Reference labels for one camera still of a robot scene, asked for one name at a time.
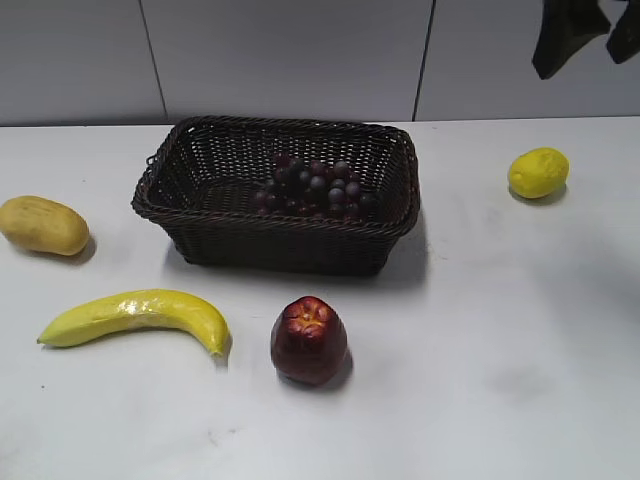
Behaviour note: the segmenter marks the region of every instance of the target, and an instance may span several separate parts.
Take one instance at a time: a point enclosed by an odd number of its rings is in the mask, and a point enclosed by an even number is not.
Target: apple
[[[338,314],[316,297],[287,305],[271,331],[271,361],[284,376],[318,386],[347,356],[347,332]]]

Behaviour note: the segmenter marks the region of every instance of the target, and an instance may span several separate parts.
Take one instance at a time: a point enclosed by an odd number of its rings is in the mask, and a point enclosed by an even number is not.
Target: yellow banana
[[[193,335],[212,355],[223,355],[229,329],[210,303],[175,290],[137,290],[94,300],[55,318],[38,343],[73,347],[103,335],[143,327],[176,328]]]

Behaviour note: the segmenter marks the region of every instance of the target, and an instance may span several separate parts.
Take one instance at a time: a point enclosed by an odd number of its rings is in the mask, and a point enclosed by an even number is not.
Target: wicker basket
[[[258,215],[252,198],[286,152],[349,163],[379,208],[364,222]],[[420,209],[409,135],[361,123],[194,117],[169,133],[132,206],[160,225],[189,263],[331,275],[374,275]]]

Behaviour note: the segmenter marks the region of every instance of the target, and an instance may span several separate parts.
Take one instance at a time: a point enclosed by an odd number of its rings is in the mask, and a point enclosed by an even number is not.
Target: purple grape
[[[327,166],[319,160],[311,162],[311,174],[322,177],[327,173]]]
[[[298,207],[298,215],[300,215],[301,217],[308,217],[309,215],[311,215],[311,209],[306,205],[301,205]]]
[[[311,182],[311,172],[309,170],[303,170],[298,175],[298,181],[300,182],[300,186],[303,188],[307,188],[309,186],[309,182]]]
[[[311,182],[309,183],[311,190],[315,190],[316,192],[321,192],[325,188],[327,188],[327,181],[324,177],[315,176],[311,177]]]
[[[273,178],[278,183],[287,184],[291,180],[291,170],[284,167],[278,168],[276,173],[273,174]]]
[[[360,218],[360,207],[357,203],[350,203],[347,205],[344,214],[350,218]]]
[[[357,200],[358,198],[360,198],[360,193],[362,193],[362,190],[360,189],[360,184],[356,182],[348,183],[344,191],[347,192],[347,196],[349,198],[352,198],[354,200]]]
[[[288,199],[284,204],[285,211],[289,213],[296,213],[299,206],[300,202],[298,202],[295,198]]]
[[[286,153],[276,153],[273,156],[273,161],[276,164],[276,167],[286,168],[291,163],[291,157]]]
[[[333,166],[333,173],[337,178],[346,180],[349,178],[349,164],[344,161],[339,161]]]
[[[275,193],[270,193],[269,195],[267,195],[267,198],[265,199],[265,204],[271,210],[276,210],[280,208],[280,206],[282,205],[282,200]]]
[[[333,182],[331,182],[331,188],[339,188],[340,190],[344,190],[346,187],[346,183],[341,178],[336,178]]]
[[[329,206],[329,216],[331,218],[340,219],[344,214],[344,207],[337,203],[332,203]]]
[[[347,196],[344,193],[344,190],[340,190],[339,188],[332,188],[329,190],[329,203],[334,204],[343,204]]]
[[[259,190],[256,192],[255,196],[254,196],[254,202],[256,203],[256,205],[258,207],[263,207],[265,201],[267,200],[267,195],[268,193],[265,192],[264,190]]]
[[[376,206],[376,196],[373,193],[363,193],[360,196],[360,209],[363,214],[369,213]]]
[[[280,185],[273,178],[270,178],[264,182],[264,189],[269,193],[277,193]]]
[[[304,161],[300,158],[294,158],[289,163],[289,170],[291,173],[296,174],[304,170]]]

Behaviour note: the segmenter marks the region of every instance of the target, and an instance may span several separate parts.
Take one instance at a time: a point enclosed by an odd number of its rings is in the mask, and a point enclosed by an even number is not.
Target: lemon
[[[511,189],[524,198],[540,198],[562,187],[569,160],[549,147],[536,148],[516,158],[509,169]]]

